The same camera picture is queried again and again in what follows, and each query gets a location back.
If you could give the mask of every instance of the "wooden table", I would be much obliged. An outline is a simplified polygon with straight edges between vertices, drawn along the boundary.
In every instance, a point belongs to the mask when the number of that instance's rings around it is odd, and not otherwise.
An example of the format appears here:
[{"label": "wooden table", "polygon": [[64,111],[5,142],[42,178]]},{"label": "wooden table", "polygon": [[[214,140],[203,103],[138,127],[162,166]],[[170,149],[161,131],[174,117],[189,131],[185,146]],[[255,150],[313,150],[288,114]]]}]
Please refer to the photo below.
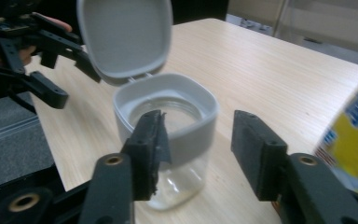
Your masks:
[{"label": "wooden table", "polygon": [[[171,211],[136,203],[136,223],[280,223],[270,203],[256,199],[230,151],[234,110],[259,116],[289,153],[312,153],[358,87],[358,65],[218,20],[176,25],[172,32],[161,72],[195,79],[220,104],[207,184]],[[112,104],[117,87],[93,82],[64,58],[54,70],[37,60],[28,70],[41,71],[70,94],[62,110],[34,102],[62,182],[72,189],[90,179],[101,156],[122,147]]]}]

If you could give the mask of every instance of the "hinged lid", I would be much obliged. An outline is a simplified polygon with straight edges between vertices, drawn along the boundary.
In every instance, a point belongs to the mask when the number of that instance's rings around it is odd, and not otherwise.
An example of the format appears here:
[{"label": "hinged lid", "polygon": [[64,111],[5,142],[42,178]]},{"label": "hinged lid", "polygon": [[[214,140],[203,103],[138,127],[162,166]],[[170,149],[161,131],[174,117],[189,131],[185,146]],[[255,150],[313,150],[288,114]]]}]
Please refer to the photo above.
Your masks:
[{"label": "hinged lid", "polygon": [[170,0],[78,0],[89,58],[108,83],[158,70],[171,44]]}]

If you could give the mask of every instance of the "clear plastic container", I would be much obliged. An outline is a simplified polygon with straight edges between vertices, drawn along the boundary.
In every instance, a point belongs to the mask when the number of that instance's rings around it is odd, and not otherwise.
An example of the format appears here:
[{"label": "clear plastic container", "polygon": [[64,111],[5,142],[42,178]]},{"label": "clear plastic container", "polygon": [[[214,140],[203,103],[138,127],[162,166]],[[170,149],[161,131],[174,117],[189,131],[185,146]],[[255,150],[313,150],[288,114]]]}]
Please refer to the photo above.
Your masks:
[{"label": "clear plastic container", "polygon": [[158,191],[147,204],[157,210],[167,210],[186,202],[205,186],[208,152],[180,167],[161,169]]},{"label": "clear plastic container", "polygon": [[115,94],[120,138],[124,142],[139,118],[159,109],[165,113],[172,163],[162,163],[158,191],[147,204],[166,210],[187,201],[205,184],[208,150],[213,141],[218,103],[192,79],[166,74],[129,83]]}]

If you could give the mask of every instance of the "gray floor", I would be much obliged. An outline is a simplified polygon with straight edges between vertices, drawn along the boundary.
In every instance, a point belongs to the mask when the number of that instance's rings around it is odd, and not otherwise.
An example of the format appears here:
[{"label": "gray floor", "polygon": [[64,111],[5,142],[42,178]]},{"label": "gray floor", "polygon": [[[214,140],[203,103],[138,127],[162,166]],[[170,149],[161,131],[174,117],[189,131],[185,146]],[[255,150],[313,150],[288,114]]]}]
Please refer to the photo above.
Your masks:
[{"label": "gray floor", "polygon": [[[227,21],[241,25],[241,18],[228,15]],[[259,23],[248,26],[249,29],[270,35],[271,30]],[[358,53],[339,48],[325,43],[317,44],[309,41],[304,42],[305,48],[320,51],[340,59],[358,63]],[[28,94],[21,97],[30,101]],[[16,129],[16,124],[22,120],[21,131]],[[28,175],[34,171],[49,167],[54,163],[48,149],[45,135],[40,123],[34,114],[13,103],[10,99],[0,100],[0,184],[8,180]]]}]

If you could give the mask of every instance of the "screw hole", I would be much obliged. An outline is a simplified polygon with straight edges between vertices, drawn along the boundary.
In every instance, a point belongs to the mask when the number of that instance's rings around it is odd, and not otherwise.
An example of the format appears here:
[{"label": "screw hole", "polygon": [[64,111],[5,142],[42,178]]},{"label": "screw hole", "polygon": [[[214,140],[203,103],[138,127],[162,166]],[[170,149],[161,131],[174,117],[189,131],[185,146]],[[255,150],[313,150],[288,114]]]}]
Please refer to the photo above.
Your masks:
[{"label": "screw hole", "polygon": [[117,165],[120,164],[123,161],[121,157],[114,156],[106,159],[105,164],[106,165]]},{"label": "screw hole", "polygon": [[39,200],[39,195],[35,193],[24,194],[13,200],[13,202],[9,205],[8,210],[11,212],[22,212],[32,208],[39,202]]},{"label": "screw hole", "polygon": [[310,157],[300,157],[300,158],[298,158],[302,163],[304,163],[304,164],[306,164],[306,165],[316,165],[316,164],[318,164],[318,162],[315,160],[315,159],[313,159],[313,158],[310,158]]}]

